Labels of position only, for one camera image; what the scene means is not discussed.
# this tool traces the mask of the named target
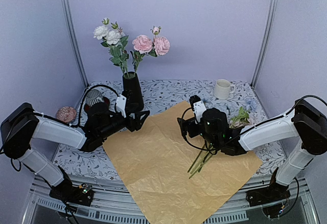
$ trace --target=pink decorative ball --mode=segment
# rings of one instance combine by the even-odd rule
[[[70,106],[64,106],[59,109],[56,114],[56,118],[65,123],[73,121],[76,117],[76,110]]]

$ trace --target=brown paper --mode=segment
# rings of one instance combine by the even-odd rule
[[[218,153],[200,173],[187,173],[199,150],[180,134],[177,117],[190,105],[183,101],[148,117],[133,133],[108,138],[103,147],[133,199],[151,224],[199,224],[214,214],[261,166],[252,152]],[[193,116],[188,112],[185,118]],[[190,142],[202,147],[203,138]]]

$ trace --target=white mug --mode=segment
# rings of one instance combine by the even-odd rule
[[[218,99],[225,100],[228,98],[229,94],[235,92],[235,85],[231,84],[225,79],[219,79],[216,82],[214,89],[214,96]]]

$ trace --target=white rose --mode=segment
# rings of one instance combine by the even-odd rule
[[[97,38],[98,40],[100,40],[100,39],[102,39],[102,37],[105,37],[108,34],[108,32],[109,32],[109,29],[106,26],[96,27],[96,29],[93,32],[93,34],[94,34],[93,38]]]
[[[122,34],[118,30],[109,31],[105,36],[107,44],[109,45],[117,44],[121,38]]]

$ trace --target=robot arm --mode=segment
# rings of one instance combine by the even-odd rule
[[[94,151],[110,135],[127,128],[139,130],[149,111],[135,113],[137,105],[129,104],[119,95],[114,113],[108,104],[99,102],[89,108],[84,127],[73,128],[54,118],[35,112],[28,103],[22,104],[2,124],[4,154],[17,159],[31,171],[42,176],[52,190],[50,196],[64,202],[90,206],[93,191],[88,185],[75,187],[62,168],[30,146],[31,138],[62,143],[81,151]]]
[[[300,137],[296,147],[272,175],[269,187],[250,190],[251,206],[290,197],[288,186],[311,160],[327,151],[327,119],[305,100],[295,102],[294,109],[258,125],[238,129],[228,127],[226,114],[216,108],[206,109],[199,97],[190,98],[194,117],[178,118],[182,136],[201,135],[216,150],[227,155],[241,155],[254,148],[292,137]]]

